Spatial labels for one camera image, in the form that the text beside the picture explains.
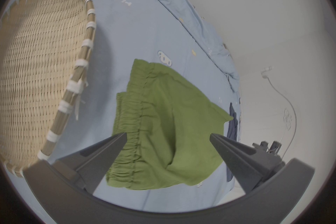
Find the blue bedsheet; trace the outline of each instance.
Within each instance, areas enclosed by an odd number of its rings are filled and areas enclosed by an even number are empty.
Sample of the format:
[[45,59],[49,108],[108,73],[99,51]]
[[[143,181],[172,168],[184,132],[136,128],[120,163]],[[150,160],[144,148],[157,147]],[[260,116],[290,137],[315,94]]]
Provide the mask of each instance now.
[[[81,104],[78,121],[70,118],[50,163],[111,136],[116,94],[126,90],[135,58],[166,62],[226,111],[232,102],[240,115],[238,76],[232,59],[215,30],[199,17],[188,0],[93,0],[93,3],[97,30],[89,87],[82,95],[85,104]],[[102,179],[94,195],[132,209],[182,212],[216,205],[233,184],[234,181],[226,182],[226,166],[222,163],[201,186],[181,184],[135,191],[107,186]]]

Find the white binding strip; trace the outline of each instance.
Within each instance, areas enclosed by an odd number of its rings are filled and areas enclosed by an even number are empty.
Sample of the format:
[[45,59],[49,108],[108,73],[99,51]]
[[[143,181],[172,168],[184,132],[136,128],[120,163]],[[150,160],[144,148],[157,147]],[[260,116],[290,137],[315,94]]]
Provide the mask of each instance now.
[[75,67],[84,67],[87,68],[89,66],[89,62],[84,59],[78,59],[75,63]]
[[93,41],[91,39],[84,39],[82,42],[82,47],[89,47],[91,50],[93,49]]
[[16,166],[14,165],[14,166],[12,167],[12,174],[15,175],[16,177],[18,177],[18,175],[17,175],[16,172],[15,172],[15,168],[16,168]]
[[53,131],[49,130],[47,134],[47,140],[53,143],[57,143],[57,141],[61,138],[61,135],[55,134]]
[[92,1],[92,0],[85,0],[84,1],[85,7],[86,7],[86,3],[89,2],[89,1]]
[[94,8],[90,8],[88,11],[87,11],[87,15],[89,14],[96,14],[96,11]]
[[37,157],[38,157],[40,160],[48,160],[48,159],[49,159],[49,156],[43,154],[42,151],[39,151],[39,153],[37,153]]
[[89,27],[92,27],[92,28],[96,28],[97,24],[95,21],[89,21],[86,25],[86,29],[89,28]]
[[79,79],[78,82],[69,80],[68,85],[66,86],[66,89],[75,94],[82,94],[84,90],[84,85],[85,85],[85,82],[83,82],[82,79]]
[[65,113],[65,114],[70,114],[72,112],[73,106],[69,104],[68,102],[61,100],[58,106],[58,111]]
[[20,175],[21,175],[22,177],[24,177],[24,176],[23,176],[23,167],[20,168]]

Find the white wall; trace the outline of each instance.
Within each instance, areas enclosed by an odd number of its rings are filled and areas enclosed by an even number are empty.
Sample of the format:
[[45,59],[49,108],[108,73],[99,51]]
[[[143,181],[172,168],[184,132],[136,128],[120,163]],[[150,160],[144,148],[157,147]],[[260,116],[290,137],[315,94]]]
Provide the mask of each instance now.
[[294,106],[297,131],[284,161],[298,158],[316,171],[283,221],[290,223],[316,195],[336,159],[336,44],[329,34],[336,30],[335,17],[325,0],[190,1],[216,27],[241,76],[241,142],[271,143],[283,135],[283,109],[290,106],[261,78],[264,67],[274,67],[271,82]]

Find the wicker basket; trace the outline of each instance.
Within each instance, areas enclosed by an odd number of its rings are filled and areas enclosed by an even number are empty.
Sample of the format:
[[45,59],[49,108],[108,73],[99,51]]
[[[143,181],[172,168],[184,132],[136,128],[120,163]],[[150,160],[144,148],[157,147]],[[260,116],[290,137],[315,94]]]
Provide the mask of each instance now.
[[16,0],[0,23],[0,160],[22,177],[78,109],[95,10],[92,0]]

